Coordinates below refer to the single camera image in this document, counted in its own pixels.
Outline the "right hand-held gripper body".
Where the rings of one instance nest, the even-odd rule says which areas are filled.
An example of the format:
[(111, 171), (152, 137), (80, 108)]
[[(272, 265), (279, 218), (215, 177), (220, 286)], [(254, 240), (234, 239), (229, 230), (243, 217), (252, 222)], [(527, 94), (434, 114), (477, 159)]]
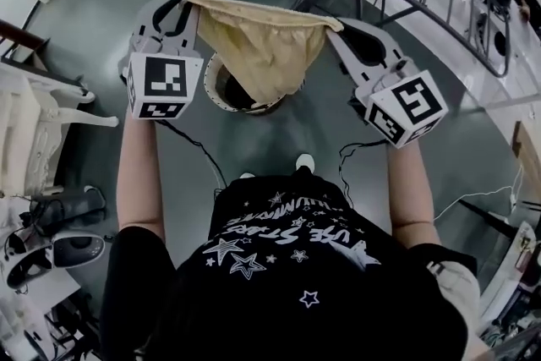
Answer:
[(448, 106), (430, 72), (404, 57), (389, 68), (360, 75), (354, 96), (364, 107), (362, 119), (394, 147), (402, 148), (430, 132)]

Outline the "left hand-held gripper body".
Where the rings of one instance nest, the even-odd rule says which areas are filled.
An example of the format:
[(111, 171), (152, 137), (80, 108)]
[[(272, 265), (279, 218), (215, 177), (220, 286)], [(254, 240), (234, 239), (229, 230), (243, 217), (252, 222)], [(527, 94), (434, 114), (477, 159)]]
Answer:
[(136, 119), (176, 119), (194, 99), (203, 58), (196, 36), (142, 36), (129, 39), (125, 79)]

